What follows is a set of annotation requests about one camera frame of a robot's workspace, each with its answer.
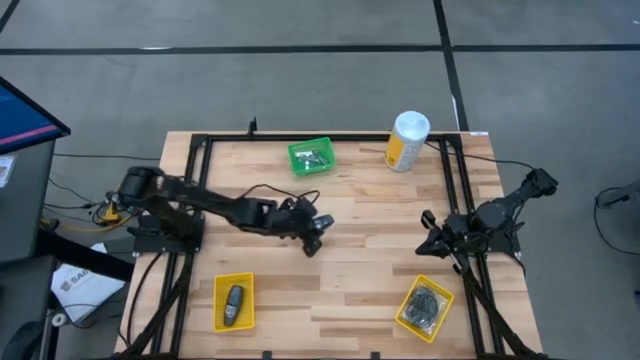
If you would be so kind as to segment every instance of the white paper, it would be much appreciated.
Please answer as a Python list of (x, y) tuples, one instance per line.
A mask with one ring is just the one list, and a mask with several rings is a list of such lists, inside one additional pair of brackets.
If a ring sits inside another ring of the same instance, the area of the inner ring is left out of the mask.
[[(91, 247), (106, 253), (103, 243)], [(124, 281), (94, 274), (91, 271), (63, 264), (53, 273), (51, 291), (64, 307), (71, 321), (80, 322), (91, 314), (97, 306), (69, 306), (74, 304), (101, 305), (109, 296), (124, 286)]]
[(15, 160), (15, 155), (0, 156), (0, 189), (9, 182)]

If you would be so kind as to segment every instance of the yellow label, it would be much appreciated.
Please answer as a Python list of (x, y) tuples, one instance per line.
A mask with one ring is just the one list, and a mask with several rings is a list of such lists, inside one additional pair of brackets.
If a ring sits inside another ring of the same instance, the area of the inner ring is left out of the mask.
[(400, 140), (395, 133), (392, 133), (389, 138), (389, 144), (387, 145), (387, 163), (389, 166), (396, 166), (396, 163), (400, 160), (403, 149), (404, 143), (402, 140)]

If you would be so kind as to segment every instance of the black phone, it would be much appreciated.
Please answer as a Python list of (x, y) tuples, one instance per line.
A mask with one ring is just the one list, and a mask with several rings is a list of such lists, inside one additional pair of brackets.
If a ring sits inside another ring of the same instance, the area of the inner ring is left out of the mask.
[(244, 296), (244, 288), (240, 285), (233, 285), (227, 296), (227, 305), (224, 308), (224, 326), (232, 326), (242, 307), (242, 297)]

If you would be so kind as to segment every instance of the green plastic bin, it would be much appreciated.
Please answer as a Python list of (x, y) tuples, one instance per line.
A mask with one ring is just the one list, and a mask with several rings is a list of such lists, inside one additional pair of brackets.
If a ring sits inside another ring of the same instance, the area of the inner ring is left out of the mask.
[[(327, 164), (321, 165), (310, 163), (309, 168), (307, 169), (303, 161), (298, 161), (298, 159), (296, 158), (296, 153), (300, 151), (314, 150), (320, 153)], [(291, 170), (293, 170), (294, 174), (298, 176), (304, 176), (330, 170), (336, 164), (336, 157), (333, 154), (331, 139), (329, 139), (328, 137), (323, 137), (289, 145), (289, 161), (291, 162)]]

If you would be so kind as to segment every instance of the wire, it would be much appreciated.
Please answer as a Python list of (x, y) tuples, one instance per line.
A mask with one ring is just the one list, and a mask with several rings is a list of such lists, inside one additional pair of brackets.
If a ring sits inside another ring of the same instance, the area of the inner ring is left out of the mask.
[(249, 190), (247, 190), (244, 193), (242, 193), (242, 195), (240, 195), (236, 199), (242, 199), (244, 197), (247, 197), (247, 195), (249, 195), (255, 189), (258, 189), (258, 188), (261, 188), (261, 187), (266, 187), (266, 188), (271, 189), (271, 190), (273, 190), (275, 192), (279, 192), (281, 194), (285, 194), (287, 196), (291, 196), (292, 198), (296, 198), (296, 199), (303, 198), (303, 197), (305, 197), (307, 195), (316, 194), (316, 197), (313, 199), (313, 201), (311, 201), (312, 204), (315, 203), (316, 200), (318, 200), (318, 198), (320, 197), (320, 191), (319, 190), (311, 190), (311, 191), (307, 191), (305, 193), (302, 193), (300, 195), (294, 195), (293, 193), (290, 193), (290, 192), (285, 191), (285, 190), (278, 189), (278, 188), (273, 187), (273, 186), (271, 186), (269, 184), (258, 184), (258, 185), (254, 185), (254, 186), (250, 187)]
[(436, 293), (426, 286), (417, 286), (411, 292), (402, 317), (411, 325), (427, 330), (433, 325), (440, 313)]
[(311, 194), (316, 194), (316, 197), (313, 198), (313, 200), (311, 200), (311, 203), (314, 204), (316, 202), (316, 200), (318, 200), (318, 198), (320, 197), (320, 190), (307, 191), (306, 193), (300, 194), (300, 196), (298, 196), (298, 198), (306, 197), (306, 196), (311, 195)]
[(133, 254), (133, 250), (129, 250), (129, 251), (114, 251), (114, 252), (109, 252), (107, 253), (109, 255), (122, 255), (122, 254)]
[[(106, 226), (102, 229), (85, 229), (85, 228), (78, 228), (75, 226), (69, 226), (69, 225), (64, 225), (64, 224), (60, 224), (60, 227), (67, 230), (67, 231), (75, 231), (75, 232), (86, 232), (86, 233), (101, 233), (101, 232), (107, 232), (107, 231), (111, 231), (115, 228), (118, 228), (122, 225), (124, 225), (127, 221), (131, 220), (131, 218), (133, 218), (133, 215), (129, 215), (126, 218), (122, 219), (120, 222), (118, 222), (117, 224), (113, 224), (110, 226)], [(42, 221), (44, 221), (46, 224), (49, 224), (49, 220), (47, 220), (46, 218), (42, 218)]]
[(129, 156), (129, 155), (87, 155), (87, 154), (60, 154), (56, 153), (53, 156), (60, 157), (74, 157), (74, 158), (111, 158), (111, 159), (129, 159), (129, 160), (143, 160), (143, 161), (160, 161), (159, 158), (146, 158), (139, 156)]
[[(102, 217), (100, 217), (100, 211), (102, 211), (102, 209), (104, 209), (106, 206), (109, 206), (109, 204), (102, 204), (100, 205), (91, 215), (91, 222), (93, 222), (94, 224), (98, 225), (98, 226), (104, 226), (104, 219)], [(103, 222), (98, 222), (96, 220), (96, 217), (100, 220), (102, 220)]]
[(44, 204), (46, 206), (52, 207), (54, 209), (63, 209), (63, 210), (72, 210), (72, 209), (88, 210), (88, 209), (91, 209), (91, 208), (94, 208), (94, 207), (100, 205), (100, 203), (87, 203), (87, 204), (80, 205), (80, 206), (62, 206), (62, 205), (47, 204), (47, 203), (44, 203)]
[(149, 271), (151, 271), (151, 268), (153, 267), (153, 264), (156, 263), (156, 261), (158, 261), (158, 259), (160, 259), (160, 256), (162, 256), (162, 253), (158, 253), (153, 260), (151, 260), (151, 262), (149, 263), (149, 266), (147, 266), (147, 268), (144, 270), (144, 273), (142, 274), (142, 277), (140, 278), (140, 282), (138, 283), (138, 287), (136, 288), (136, 292), (133, 294), (133, 299), (131, 301), (131, 309), (129, 309), (129, 320), (127, 321), (127, 338), (126, 341), (131, 343), (131, 323), (133, 322), (133, 312), (136, 309), (136, 302), (138, 301), (138, 296), (140, 295), (140, 289), (142, 289), (142, 284), (144, 283), (144, 281), (147, 279), (147, 276), (149, 275)]
[(56, 214), (56, 215), (58, 215), (58, 216), (60, 216), (60, 217), (63, 217), (63, 218), (67, 218), (67, 219), (71, 219), (71, 220), (77, 220), (77, 221), (82, 221), (82, 222), (92, 223), (92, 221), (91, 221), (91, 220), (82, 219), (82, 218), (79, 218), (79, 217), (75, 217), (75, 216), (65, 215), (65, 214), (59, 213), (59, 212), (57, 212), (57, 211), (55, 211), (55, 210), (53, 210), (53, 209), (49, 209), (46, 205), (45, 205), (45, 206), (43, 206), (43, 209), (47, 210), (48, 212), (50, 212), (50, 213), (52, 213), (52, 214)]
[(518, 210), (516, 210), (516, 214), (513, 216), (513, 225), (511, 226), (511, 233), (509, 234), (509, 252), (511, 253), (513, 253), (513, 240), (514, 236), (516, 235), (516, 228), (518, 227), (518, 218), (520, 217), (520, 213), (524, 208), (524, 204), (525, 203), (522, 203), (522, 205), (520, 205)]
[(124, 342), (125, 345), (127, 345), (127, 347), (131, 346), (131, 343), (127, 341), (127, 338), (125, 338), (124, 335), (122, 335), (122, 331), (120, 331), (120, 327), (118, 327), (118, 337), (122, 339), (122, 341)]
[(600, 224), (598, 224), (598, 203), (600, 201), (600, 196), (602, 196), (602, 194), (611, 191), (611, 190), (618, 190), (620, 189), (619, 187), (610, 187), (610, 188), (606, 188), (602, 191), (600, 191), (598, 193), (598, 195), (595, 198), (594, 204), (593, 204), (593, 223), (596, 225), (596, 230), (598, 230), (598, 235), (600, 235), (600, 238), (602, 239), (602, 241), (604, 241), (605, 244), (607, 244), (607, 246), (609, 246), (610, 248), (612, 248), (613, 250), (617, 251), (617, 252), (621, 252), (623, 254), (627, 254), (627, 255), (640, 255), (640, 252), (633, 252), (633, 251), (627, 251), (627, 250), (622, 250), (620, 248), (617, 248), (615, 246), (613, 246), (605, 237), (604, 234), (602, 234), (602, 229), (600, 229)]
[(278, 189), (278, 188), (275, 188), (275, 187), (273, 187), (273, 186), (271, 186), (271, 185), (269, 185), (269, 184), (258, 184), (258, 185), (253, 185), (252, 187), (250, 187), (250, 188), (249, 188), (249, 190), (245, 191), (244, 193), (242, 193), (242, 195), (240, 195), (240, 196), (239, 196), (239, 197), (237, 197), (237, 198), (238, 198), (238, 199), (242, 199), (242, 198), (246, 197), (247, 195), (249, 195), (250, 193), (252, 193), (252, 192), (253, 192), (253, 190), (258, 189), (258, 188), (261, 188), (261, 187), (266, 187), (267, 189), (271, 189), (271, 190), (273, 190), (273, 191), (275, 191), (275, 192), (279, 192), (279, 193), (281, 193), (281, 194), (285, 194), (285, 195), (288, 195), (288, 196), (291, 196), (291, 197), (297, 198), (297, 196), (296, 196), (296, 195), (294, 195), (294, 194), (292, 194), (292, 193), (290, 193), (290, 192), (288, 192), (288, 191), (284, 191), (284, 190), (280, 190), (280, 189)]
[[(66, 305), (66, 306), (63, 306), (62, 308), (63, 308), (63, 309), (66, 309), (66, 308), (75, 307), (75, 306), (87, 306), (87, 307), (94, 307), (94, 308), (97, 308), (97, 307), (100, 307), (100, 306), (102, 306), (102, 305), (104, 305), (104, 304), (119, 303), (119, 302), (123, 302), (123, 301), (124, 301), (124, 299), (105, 301), (105, 302), (103, 302), (102, 304), (82, 304), (82, 303), (78, 303), (78, 304)], [(56, 313), (55, 313), (55, 312), (53, 312), (53, 313), (51, 313), (51, 314), (47, 315), (47, 318), (52, 317), (52, 316), (55, 316), (55, 314), (56, 314)], [(116, 318), (116, 317), (121, 316), (121, 315), (122, 315), (122, 313), (120, 313), (120, 314), (114, 314), (114, 315), (107, 316), (107, 318)], [(75, 322), (73, 322), (71, 319), (69, 319), (69, 324), (71, 324), (73, 327), (75, 327), (75, 328), (77, 328), (77, 329), (81, 329), (81, 330), (90, 329), (90, 328), (91, 328), (93, 325), (95, 325), (97, 322), (98, 322), (98, 320), (95, 320), (95, 321), (94, 321), (94, 322), (92, 322), (91, 324), (89, 324), (89, 325), (86, 325), (86, 326), (85, 326), (85, 325), (80, 325), (80, 324), (78, 324), (78, 323), (75, 323)]]
[(67, 191), (71, 192), (72, 194), (74, 194), (75, 196), (79, 197), (80, 199), (82, 199), (82, 200), (84, 200), (84, 201), (86, 201), (86, 202), (88, 202), (88, 203), (92, 203), (92, 204), (95, 204), (95, 203), (96, 203), (95, 201), (89, 200), (89, 199), (87, 199), (86, 197), (84, 197), (84, 196), (82, 196), (82, 195), (78, 194), (78, 193), (77, 193), (75, 190), (73, 190), (72, 188), (69, 188), (69, 187), (66, 187), (66, 186), (58, 185), (58, 184), (57, 184), (55, 181), (53, 181), (53, 179), (51, 179), (51, 178), (49, 178), (49, 182), (50, 182), (51, 184), (53, 184), (53, 186), (57, 187), (58, 189), (61, 189), (61, 190), (67, 190)]
[[(427, 142), (425, 142), (425, 144), (426, 144), (428, 147), (432, 148), (432, 149), (435, 149), (435, 150), (440, 151), (440, 148), (438, 148), (438, 147), (437, 147), (437, 146), (435, 146), (435, 145), (431, 145), (431, 144), (429, 144), (429, 143), (427, 143)], [(449, 154), (449, 155), (454, 155), (454, 156), (456, 155), (455, 153), (450, 153), (450, 152), (447, 152), (447, 154)], [(490, 158), (485, 158), (485, 157), (482, 157), (482, 156), (469, 155), (469, 154), (463, 154), (463, 155), (464, 155), (464, 157), (470, 157), (470, 158), (474, 158), (474, 159), (480, 159), (480, 160), (490, 161), (490, 162), (494, 162), (494, 163), (497, 163), (497, 164), (514, 164), (514, 165), (524, 166), (524, 167), (529, 168), (529, 169), (531, 169), (531, 170), (535, 170), (535, 168), (534, 168), (533, 166), (531, 166), (531, 165), (529, 165), (529, 164), (527, 164), (527, 163), (524, 163), (524, 162), (522, 162), (522, 161), (515, 161), (515, 160), (497, 160), (497, 159), (490, 159)]]

